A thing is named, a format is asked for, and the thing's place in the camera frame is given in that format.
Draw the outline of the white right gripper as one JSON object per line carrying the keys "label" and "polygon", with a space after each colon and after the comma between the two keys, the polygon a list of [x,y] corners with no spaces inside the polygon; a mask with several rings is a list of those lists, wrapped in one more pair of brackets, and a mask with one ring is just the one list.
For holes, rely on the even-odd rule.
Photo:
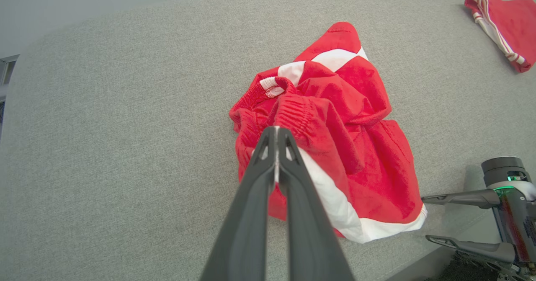
{"label": "white right gripper", "polygon": [[492,189],[463,193],[424,196],[425,204],[460,204],[483,210],[494,208],[494,218],[502,242],[481,243],[460,241],[453,237],[426,235],[427,241],[504,263],[514,263],[535,272],[535,185],[524,180],[506,180]]}

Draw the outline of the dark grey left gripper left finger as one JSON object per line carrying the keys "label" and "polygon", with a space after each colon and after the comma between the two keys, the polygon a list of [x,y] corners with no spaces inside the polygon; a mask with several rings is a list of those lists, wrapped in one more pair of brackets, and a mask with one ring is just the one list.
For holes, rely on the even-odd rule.
{"label": "dark grey left gripper left finger", "polygon": [[278,158],[277,127],[265,128],[209,255],[202,281],[264,281],[268,199]]}

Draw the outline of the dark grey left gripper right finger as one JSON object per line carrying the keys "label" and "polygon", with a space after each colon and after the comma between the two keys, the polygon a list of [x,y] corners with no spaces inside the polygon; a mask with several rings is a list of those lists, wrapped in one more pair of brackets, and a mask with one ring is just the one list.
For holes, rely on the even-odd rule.
{"label": "dark grey left gripper right finger", "polygon": [[354,276],[289,129],[277,130],[279,188],[287,199],[291,281],[352,281]]}

